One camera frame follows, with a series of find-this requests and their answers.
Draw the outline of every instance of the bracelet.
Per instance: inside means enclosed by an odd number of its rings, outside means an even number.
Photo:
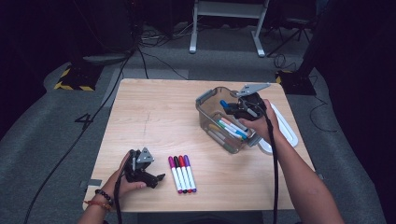
[[[99,205],[103,208],[105,208],[107,211],[110,211],[111,206],[108,203],[101,203],[101,202],[97,202],[97,201],[83,201],[85,204],[87,205]]]
[[[107,200],[108,200],[108,204],[110,204],[110,206],[113,206],[113,200],[110,198],[110,196],[108,196],[108,194],[106,194],[104,191],[102,191],[101,189],[97,189],[95,191],[95,194],[101,194],[103,195]]]

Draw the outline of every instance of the gray carpet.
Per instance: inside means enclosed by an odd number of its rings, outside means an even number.
[[[169,65],[190,80],[275,82],[273,58],[259,58],[250,31],[254,27],[230,30],[203,30],[198,34],[197,52],[189,54],[190,36],[160,47],[141,48],[150,78],[180,78]],[[278,32],[262,36],[266,51],[274,49]],[[303,61],[306,40],[291,41],[279,52],[285,55],[288,70]],[[53,87],[67,64],[50,73],[44,81],[47,93],[32,105],[0,142],[0,223],[22,223],[30,202],[58,161],[73,145],[82,124],[75,119],[95,114],[109,88],[115,84],[119,64],[106,66],[96,91],[64,91]],[[143,60],[137,52],[123,70],[125,77],[146,78]],[[346,223],[386,223],[375,187],[356,159],[332,112],[326,83],[320,73],[311,74],[318,98],[288,95],[307,150],[319,174],[332,192]],[[322,101],[327,103],[318,108]],[[84,183],[90,179],[101,145],[111,106],[97,114],[68,156],[39,194],[28,223],[75,223],[82,214]],[[272,212],[265,211],[265,223]],[[123,214],[124,223],[136,223],[136,214]],[[115,214],[107,220],[117,223]],[[278,223],[299,221],[294,211],[279,211]]]

